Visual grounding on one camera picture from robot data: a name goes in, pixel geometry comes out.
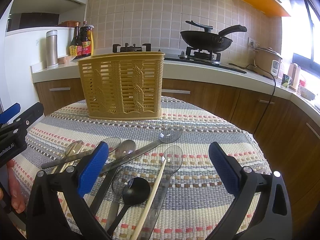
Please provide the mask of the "person's left hand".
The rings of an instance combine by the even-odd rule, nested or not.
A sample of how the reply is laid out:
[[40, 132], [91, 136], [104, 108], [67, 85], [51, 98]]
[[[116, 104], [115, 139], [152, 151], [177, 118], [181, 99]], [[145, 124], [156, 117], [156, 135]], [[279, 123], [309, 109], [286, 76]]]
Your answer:
[[8, 172], [8, 187], [11, 194], [11, 205], [17, 213], [22, 213], [25, 210], [25, 201], [21, 193], [19, 181], [16, 179], [13, 168], [15, 162], [10, 160], [7, 162]]

